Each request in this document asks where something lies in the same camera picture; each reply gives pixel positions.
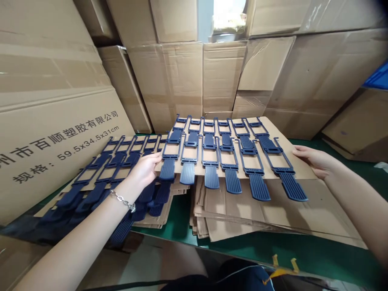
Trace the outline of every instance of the human hand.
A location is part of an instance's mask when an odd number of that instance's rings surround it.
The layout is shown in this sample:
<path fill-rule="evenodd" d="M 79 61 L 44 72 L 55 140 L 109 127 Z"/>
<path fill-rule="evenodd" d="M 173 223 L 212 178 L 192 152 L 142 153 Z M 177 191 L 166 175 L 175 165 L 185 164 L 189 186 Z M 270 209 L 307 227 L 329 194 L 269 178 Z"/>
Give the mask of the human hand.
<path fill-rule="evenodd" d="M 292 153 L 308 163 L 315 175 L 322 180 L 330 174 L 347 169 L 344 164 L 328 153 L 303 145 L 296 145 Z"/>
<path fill-rule="evenodd" d="M 156 178 L 155 166 L 161 160 L 161 152 L 141 157 L 127 178 L 143 190 Z"/>

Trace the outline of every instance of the silver bracelet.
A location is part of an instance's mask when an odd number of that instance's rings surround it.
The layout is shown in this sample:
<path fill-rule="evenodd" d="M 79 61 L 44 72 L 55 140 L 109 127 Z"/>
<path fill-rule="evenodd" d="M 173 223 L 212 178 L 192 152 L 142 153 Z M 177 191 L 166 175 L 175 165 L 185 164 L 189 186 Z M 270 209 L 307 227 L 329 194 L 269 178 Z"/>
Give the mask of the silver bracelet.
<path fill-rule="evenodd" d="M 120 196 L 120 195 L 117 195 L 117 193 L 114 191 L 114 190 L 110 190 L 110 193 L 112 195 L 115 195 L 117 200 L 119 201 L 122 201 L 124 203 L 125 206 L 128 206 L 129 210 L 131 211 L 131 213 L 134 213 L 136 211 L 136 204 L 133 203 L 133 204 L 129 204 L 128 201 L 124 200 L 124 197 L 123 196 Z"/>

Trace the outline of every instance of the flat cardboard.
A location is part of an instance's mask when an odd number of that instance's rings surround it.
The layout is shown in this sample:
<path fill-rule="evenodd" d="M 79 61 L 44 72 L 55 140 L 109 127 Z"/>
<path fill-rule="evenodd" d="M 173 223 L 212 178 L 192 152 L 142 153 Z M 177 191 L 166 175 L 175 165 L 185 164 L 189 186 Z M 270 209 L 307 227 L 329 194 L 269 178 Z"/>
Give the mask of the flat cardboard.
<path fill-rule="evenodd" d="M 232 111 L 247 42 L 203 45 L 203 112 Z"/>
<path fill-rule="evenodd" d="M 96 46 L 120 44 L 106 0 L 74 0 Z"/>
<path fill-rule="evenodd" d="M 361 30 L 377 27 L 383 19 L 377 1 L 249 0 L 247 35 Z"/>
<path fill-rule="evenodd" d="M 252 198 L 248 180 L 241 180 L 242 193 L 226 192 L 225 180 L 220 179 L 220 189 L 206 189 L 204 210 L 230 217 L 241 217 L 315 235 L 366 249 L 356 228 L 345 214 L 327 186 L 320 180 L 301 180 L 300 184 L 309 201 L 288 199 L 280 180 L 267 180 L 271 201 L 260 202 Z"/>
<path fill-rule="evenodd" d="M 202 43 L 140 46 L 128 55 L 155 133 L 169 131 L 177 114 L 202 116 Z"/>
<path fill-rule="evenodd" d="M 286 138 L 306 140 L 311 140 L 331 118 L 331 114 L 273 108 L 266 108 L 264 116 L 268 117 Z"/>
<path fill-rule="evenodd" d="M 263 116 L 272 91 L 237 91 L 232 118 Z"/>
<path fill-rule="evenodd" d="M 107 0 L 113 20 L 124 46 L 158 43 L 151 6 L 145 0 Z"/>
<path fill-rule="evenodd" d="M 251 91 L 274 90 L 295 38 L 295 36 L 292 36 L 248 41 L 238 89 Z"/>
<path fill-rule="evenodd" d="M 99 48 L 98 53 L 135 132 L 152 133 L 151 122 L 127 50 L 122 46 L 108 46 Z"/>
<path fill-rule="evenodd" d="M 150 0 L 159 43 L 198 40 L 197 0 Z"/>
<path fill-rule="evenodd" d="M 298 36 L 267 108 L 333 115 L 386 60 L 386 32 Z"/>
<path fill-rule="evenodd" d="M 388 91 L 359 89 L 357 99 L 322 132 L 340 154 L 353 160 L 388 161 Z"/>
<path fill-rule="evenodd" d="M 72 1 L 13 1 L 0 10 L 0 31 L 0 122 L 12 125 L 0 143 L 6 225 L 74 177 L 113 132 L 134 132 Z"/>
<path fill-rule="evenodd" d="M 256 118 L 248 118 L 247 120 L 248 120 L 248 122 L 255 122 L 255 121 L 257 121 Z M 265 128 L 270 133 L 270 139 L 273 140 L 273 138 L 275 138 L 275 137 L 279 138 L 278 142 L 279 142 L 280 146 L 283 148 L 284 153 L 286 154 L 286 156 L 289 159 L 290 163 L 294 167 L 294 170 L 296 172 L 295 178 L 297 180 L 299 180 L 299 179 L 317 179 L 317 177 L 315 176 L 315 174 L 313 173 L 311 168 L 308 166 L 308 164 L 306 164 L 304 161 L 302 161 L 301 159 L 297 158 L 296 156 L 294 156 L 292 154 L 292 150 L 294 149 L 294 146 L 273 125 L 273 123 L 271 123 L 270 120 L 268 118 L 266 118 L 266 117 L 260 118 L 260 121 L 264 124 Z M 241 119 L 236 119 L 236 120 L 229 120 L 228 122 L 229 122 L 231 130 L 232 130 L 231 137 L 236 139 L 236 135 L 235 135 L 235 132 L 233 130 L 231 122 L 237 123 L 237 122 L 242 122 L 242 120 Z M 216 128 L 215 135 L 218 136 L 219 133 L 218 133 L 217 121 L 215 122 L 215 128 Z M 188 136 L 188 125 L 185 126 L 183 131 Z M 253 140 L 254 136 L 253 136 L 252 132 L 249 131 L 249 133 L 251 134 L 250 139 Z M 202 125 L 200 127 L 200 134 L 203 134 L 203 126 Z M 194 171 L 195 171 L 195 175 L 204 176 L 205 175 L 205 168 L 202 166 L 202 162 L 201 162 L 202 161 L 202 139 L 201 138 L 199 140 L 199 145 L 198 146 L 199 146 L 199 148 L 198 148 L 198 162 L 197 162 L 197 164 L 194 167 Z M 240 156 L 240 153 L 239 153 L 239 150 L 238 150 L 238 144 L 237 144 L 236 141 L 234 142 L 234 146 L 236 148 L 236 157 L 237 157 L 238 166 L 239 166 L 239 170 L 237 172 L 237 176 L 238 176 L 239 179 L 247 179 L 248 177 L 245 175 L 245 173 L 243 171 L 243 167 L 242 167 L 242 163 L 241 163 L 241 156 Z M 165 152 L 166 154 L 173 154 L 173 153 L 177 153 L 178 152 L 178 145 L 167 144 L 166 147 L 167 147 L 166 148 L 166 152 Z M 269 164 L 266 156 L 264 155 L 263 150 L 261 149 L 260 145 L 257 144 L 256 147 L 258 149 L 259 156 L 260 156 L 261 162 L 263 164 L 263 169 L 264 169 L 264 176 L 263 176 L 263 178 L 264 179 L 279 179 L 273 173 L 273 171 L 271 170 L 270 164 Z M 175 162 L 175 173 L 180 173 L 182 171 L 182 167 L 183 166 L 181 164 L 181 159 L 180 159 L 181 158 L 182 149 L 183 149 L 183 147 L 181 147 L 181 151 L 179 152 L 179 154 L 180 154 L 179 159 Z M 205 150 L 204 151 L 204 155 L 205 155 L 204 156 L 204 160 L 216 160 L 217 159 L 216 153 L 213 150 Z M 184 157 L 186 157 L 186 158 L 195 158 L 196 157 L 196 150 L 193 149 L 193 148 L 191 148 L 191 149 L 190 148 L 185 148 Z M 221 153 L 221 158 L 222 158 L 222 162 L 223 163 L 229 163 L 229 164 L 234 164 L 235 163 L 233 154 L 231 152 L 222 152 Z M 285 159 L 282 156 L 279 156 L 279 155 L 272 156 L 271 157 L 271 162 L 274 164 L 275 167 L 287 167 L 288 166 L 286 161 L 285 161 Z M 245 166 L 248 167 L 248 168 L 259 168 L 260 167 L 259 162 L 258 162 L 256 156 L 245 156 L 244 157 L 244 163 L 245 163 Z M 155 170 L 156 171 L 160 171 L 162 166 L 163 166 L 163 164 L 164 164 L 164 162 L 162 160 L 162 162 L 159 163 L 156 166 Z M 218 174 L 219 177 L 225 177 L 225 173 L 222 171 L 221 167 L 218 167 L 217 174 Z"/>

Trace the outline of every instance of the navy blue plastic strap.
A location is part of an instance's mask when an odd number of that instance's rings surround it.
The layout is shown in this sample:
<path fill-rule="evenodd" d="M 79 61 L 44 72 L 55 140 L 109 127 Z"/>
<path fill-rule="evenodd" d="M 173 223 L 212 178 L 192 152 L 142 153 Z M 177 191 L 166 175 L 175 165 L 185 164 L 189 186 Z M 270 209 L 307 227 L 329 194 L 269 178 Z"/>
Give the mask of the navy blue plastic strap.
<path fill-rule="evenodd" d="M 237 177 L 237 171 L 226 169 L 225 170 L 225 182 L 226 182 L 226 191 L 231 194 L 240 194 L 241 183 L 240 179 Z"/>
<path fill-rule="evenodd" d="M 195 180 L 195 172 L 194 172 L 194 163 L 183 163 L 182 171 L 181 171 L 181 179 L 180 183 L 183 185 L 194 185 Z"/>
<path fill-rule="evenodd" d="M 72 205 L 76 202 L 76 198 L 85 184 L 76 184 L 74 185 L 69 192 L 67 192 L 61 200 L 57 202 L 58 207 L 63 209 L 71 209 Z"/>
<path fill-rule="evenodd" d="M 205 134 L 203 148 L 209 150 L 215 150 L 214 134 Z"/>
<path fill-rule="evenodd" d="M 219 189 L 219 178 L 216 166 L 205 166 L 205 188 Z"/>
<path fill-rule="evenodd" d="M 158 217 L 162 214 L 162 211 L 163 211 L 163 207 L 164 207 L 164 204 L 158 204 L 154 207 L 151 207 L 149 210 L 148 210 L 148 213 L 153 216 L 153 217 Z"/>
<path fill-rule="evenodd" d="M 76 213 L 83 213 L 88 211 L 93 204 L 98 202 L 105 190 L 106 185 L 106 182 L 96 183 L 94 189 L 91 190 L 88 196 L 86 196 L 86 198 L 78 205 Z"/>
<path fill-rule="evenodd" d="M 160 170 L 160 180 L 171 181 L 175 179 L 175 159 L 166 158 Z"/>
<path fill-rule="evenodd" d="M 270 193 L 260 174 L 249 174 L 252 197 L 259 201 L 270 201 Z"/>
<path fill-rule="evenodd" d="M 293 174 L 280 173 L 279 177 L 282 180 L 283 188 L 286 191 L 288 198 L 299 202 L 308 201 L 306 194 L 301 185 L 295 180 Z"/>
<path fill-rule="evenodd" d="M 152 200 L 155 191 L 155 183 L 156 179 L 143 189 L 138 198 L 140 203 L 148 203 Z"/>
<path fill-rule="evenodd" d="M 155 204 L 164 204 L 169 200 L 170 187 L 171 187 L 171 182 L 162 181 L 160 183 L 160 188 L 156 193 L 155 200 L 154 200 Z"/>

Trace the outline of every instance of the cardboard sheet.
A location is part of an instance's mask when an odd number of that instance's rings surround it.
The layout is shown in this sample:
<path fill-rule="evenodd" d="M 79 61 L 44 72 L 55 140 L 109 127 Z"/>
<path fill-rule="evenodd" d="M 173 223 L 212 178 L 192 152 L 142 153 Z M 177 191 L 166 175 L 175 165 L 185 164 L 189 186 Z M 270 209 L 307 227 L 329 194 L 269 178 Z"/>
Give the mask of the cardboard sheet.
<path fill-rule="evenodd" d="M 284 153 L 286 154 L 287 158 L 290 160 L 292 166 L 294 167 L 294 170 L 296 172 L 296 175 L 295 175 L 296 179 L 297 180 L 317 179 L 317 177 L 315 176 L 315 174 L 313 173 L 311 168 L 305 162 L 303 162 L 301 159 L 297 158 L 296 156 L 294 156 L 292 154 L 292 150 L 294 149 L 294 146 L 289 142 L 289 140 L 287 140 L 287 138 L 284 135 L 282 135 L 280 133 L 280 131 L 268 120 L 268 118 L 262 117 L 262 118 L 260 118 L 260 120 L 261 120 L 261 122 L 263 122 L 264 126 L 266 127 L 266 129 L 270 133 L 270 138 L 272 140 L 274 137 L 279 138 L 278 141 L 279 141 L 280 146 L 283 148 Z M 241 119 L 240 120 L 232 120 L 232 121 L 233 122 L 241 122 Z M 248 121 L 253 122 L 253 121 L 257 121 L 257 119 L 256 118 L 248 118 Z M 231 136 L 235 137 L 235 133 L 234 133 L 231 121 L 229 121 L 229 123 L 230 123 L 230 127 L 232 130 Z M 218 133 L 217 121 L 215 124 L 215 128 L 216 128 L 216 135 L 218 135 L 219 133 Z M 188 125 L 186 125 L 184 132 L 188 133 Z M 203 126 L 201 126 L 200 133 L 202 134 L 202 132 L 203 132 Z M 248 177 L 246 177 L 246 175 L 243 171 L 243 168 L 242 168 L 241 157 L 240 157 L 240 153 L 238 150 L 238 144 L 236 141 L 235 141 L 234 146 L 236 148 L 236 156 L 237 156 L 237 161 L 238 161 L 238 165 L 239 165 L 239 171 L 237 173 L 237 176 L 240 179 L 247 179 Z M 271 170 L 269 162 L 268 162 L 266 156 L 264 155 L 260 145 L 257 144 L 256 147 L 259 151 L 261 162 L 263 163 L 264 179 L 279 179 Z M 166 150 L 166 154 L 173 153 L 173 152 L 176 153 L 178 150 L 178 146 L 169 144 L 169 145 L 167 145 L 167 149 L 169 149 L 169 151 L 171 151 L 171 152 Z M 195 156 L 196 156 L 196 150 L 192 149 L 191 151 L 189 151 L 189 150 L 187 152 L 185 151 L 185 157 L 195 157 Z M 205 150 L 204 151 L 204 159 L 205 160 L 216 160 L 216 158 L 217 157 L 216 157 L 214 150 Z M 235 163 L 234 157 L 232 154 L 230 154 L 230 152 L 229 153 L 222 152 L 221 158 L 222 158 L 223 163 Z M 202 166 L 201 160 L 202 160 L 202 141 L 200 139 L 199 151 L 198 151 L 198 162 L 194 167 L 195 175 L 203 176 L 205 174 L 205 169 Z M 282 166 L 286 165 L 285 159 L 279 155 L 271 156 L 271 162 L 274 164 L 275 167 L 282 167 Z M 258 163 L 258 160 L 255 156 L 245 156 L 244 163 L 245 163 L 246 167 L 259 168 L 259 163 Z M 156 166 L 155 170 L 160 171 L 162 168 L 162 165 L 163 165 L 163 161 Z M 179 157 L 179 159 L 175 162 L 175 172 L 180 173 L 181 170 L 182 170 L 182 164 L 181 164 L 181 160 Z M 225 173 L 222 171 L 221 167 L 218 168 L 217 173 L 218 173 L 219 177 L 225 177 Z"/>
<path fill-rule="evenodd" d="M 202 43 L 139 46 L 128 55 L 155 133 L 169 131 L 177 114 L 201 118 Z"/>
<path fill-rule="evenodd" d="M 198 40 L 197 0 L 150 0 L 158 42 Z"/>
<path fill-rule="evenodd" d="M 384 11 L 363 0 L 250 0 L 248 36 L 361 30 L 382 24 Z"/>
<path fill-rule="evenodd" d="M 98 53 L 135 132 L 152 133 L 151 122 L 127 50 L 122 46 L 108 46 L 99 48 Z"/>
<path fill-rule="evenodd" d="M 203 45 L 203 112 L 232 111 L 247 42 Z"/>
<path fill-rule="evenodd" d="M 252 225 L 269 224 L 305 234 L 366 248 L 350 219 L 320 180 L 299 181 L 309 201 L 295 202 L 287 198 L 281 181 L 268 180 L 271 201 L 260 202 L 251 196 L 248 180 L 241 180 L 242 194 L 226 192 L 225 181 L 220 189 L 206 189 L 206 212 L 252 221 Z"/>
<path fill-rule="evenodd" d="M 149 1 L 107 0 L 124 46 L 158 43 Z"/>

